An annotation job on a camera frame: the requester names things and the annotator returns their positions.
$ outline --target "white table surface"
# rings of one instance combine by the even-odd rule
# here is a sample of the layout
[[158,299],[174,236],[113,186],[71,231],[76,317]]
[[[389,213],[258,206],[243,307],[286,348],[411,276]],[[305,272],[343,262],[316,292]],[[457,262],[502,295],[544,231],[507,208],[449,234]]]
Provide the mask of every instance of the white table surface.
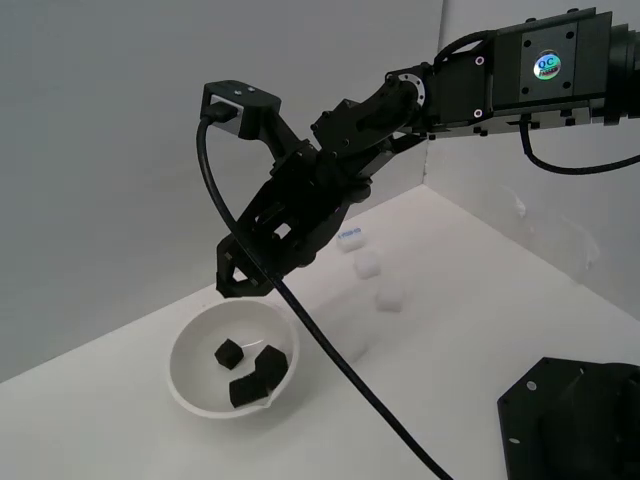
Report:
[[[321,325],[361,332],[356,370],[456,480],[506,479],[496,400],[541,357],[640,364],[640,323],[426,187],[348,226],[381,254],[381,277],[357,280],[332,243],[287,283]],[[375,311],[384,281],[406,287],[401,314]],[[203,289],[0,384],[0,476],[433,478],[306,332],[270,410],[226,422],[182,410],[171,344],[219,301]]]

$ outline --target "robotic arm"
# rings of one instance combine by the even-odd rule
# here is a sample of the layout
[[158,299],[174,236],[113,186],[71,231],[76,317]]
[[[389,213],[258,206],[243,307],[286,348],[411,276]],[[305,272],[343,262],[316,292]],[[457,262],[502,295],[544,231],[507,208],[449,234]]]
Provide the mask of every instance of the robotic arm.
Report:
[[[293,133],[278,113],[280,104],[253,86],[214,82],[204,87],[200,117],[239,138],[261,140],[271,151],[271,178],[238,226],[284,276],[313,262],[349,206],[369,197],[378,170],[426,139],[520,131],[529,159],[561,174],[640,161],[555,167],[537,159],[529,141],[529,129],[615,125],[621,117],[640,116],[640,35],[627,25],[612,26],[612,14],[595,9],[468,35],[433,64],[389,72],[364,102],[343,100],[323,112],[311,125],[320,150]],[[277,233],[283,226],[288,232]],[[232,235],[218,245],[217,259],[217,289],[225,297],[271,290]],[[236,270],[246,279],[236,280]]]

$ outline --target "small label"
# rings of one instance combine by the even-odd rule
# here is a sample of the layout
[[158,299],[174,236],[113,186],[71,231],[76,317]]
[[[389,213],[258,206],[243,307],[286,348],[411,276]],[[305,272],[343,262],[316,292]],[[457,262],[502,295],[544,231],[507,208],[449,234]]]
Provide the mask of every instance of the small label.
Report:
[[556,52],[546,50],[540,54],[533,67],[533,74],[540,80],[551,80],[560,73],[562,62]]
[[338,238],[347,238],[351,235],[355,235],[356,233],[360,233],[362,230],[360,228],[354,228],[353,230],[347,230],[346,232],[342,232],[338,235]]

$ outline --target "white bowl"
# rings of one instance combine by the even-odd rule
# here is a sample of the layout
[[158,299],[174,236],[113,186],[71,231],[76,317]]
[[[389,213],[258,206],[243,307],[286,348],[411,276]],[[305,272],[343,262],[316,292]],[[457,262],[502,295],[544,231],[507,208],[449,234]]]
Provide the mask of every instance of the white bowl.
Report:
[[[215,357],[227,338],[244,352],[233,370]],[[253,372],[254,360],[267,344],[285,353],[287,374],[267,398],[234,408],[229,382]],[[262,300],[226,300],[201,312],[178,335],[169,357],[169,390],[180,405],[201,417],[242,417],[268,408],[278,398],[293,376],[299,354],[293,313]]]

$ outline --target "bowl rim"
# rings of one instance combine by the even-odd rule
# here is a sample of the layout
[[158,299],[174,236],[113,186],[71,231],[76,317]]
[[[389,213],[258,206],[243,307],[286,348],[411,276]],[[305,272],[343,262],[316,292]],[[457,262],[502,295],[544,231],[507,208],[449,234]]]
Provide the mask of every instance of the bowl rim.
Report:
[[[287,370],[287,373],[285,374],[282,381],[278,384],[278,386],[271,392],[265,404],[252,405],[250,407],[241,408],[241,409],[230,411],[230,412],[214,412],[211,410],[205,410],[200,407],[196,407],[195,405],[187,401],[180,394],[175,384],[173,383],[173,378],[171,376],[171,359],[173,357],[173,350],[175,348],[176,342],[180,338],[180,335],[182,335],[182,333],[186,330],[186,328],[189,325],[191,325],[191,323],[196,318],[198,318],[200,315],[202,315],[203,313],[209,310],[213,310],[214,308],[219,307],[220,305],[224,305],[226,303],[232,303],[232,302],[259,303],[266,307],[271,308],[276,313],[278,313],[278,315],[284,320],[284,322],[289,327],[289,333],[291,334],[291,338],[293,340],[293,351],[291,354],[291,361],[289,362],[289,369]],[[280,396],[280,393],[282,393],[282,391],[289,384],[295,372],[296,366],[298,365],[298,358],[300,357],[300,338],[298,336],[298,329],[296,328],[296,318],[297,317],[293,314],[292,311],[288,309],[284,309],[280,305],[272,301],[262,300],[262,299],[258,300],[258,299],[249,299],[249,298],[228,298],[228,299],[224,299],[222,301],[216,302],[214,304],[209,304],[202,307],[195,315],[191,317],[191,319],[188,322],[186,322],[182,326],[182,328],[180,328],[180,331],[177,333],[177,335],[173,339],[173,342],[171,343],[171,349],[169,351],[168,361],[166,366],[167,368],[166,376],[167,376],[167,384],[169,386],[169,391],[171,392],[171,395],[173,396],[174,400],[178,404],[180,404],[180,406],[182,406],[185,410],[195,415],[198,415],[200,417],[212,418],[212,419],[230,419],[230,418],[244,417],[246,415],[250,415],[260,410],[269,408],[271,404],[274,402],[274,400]]]

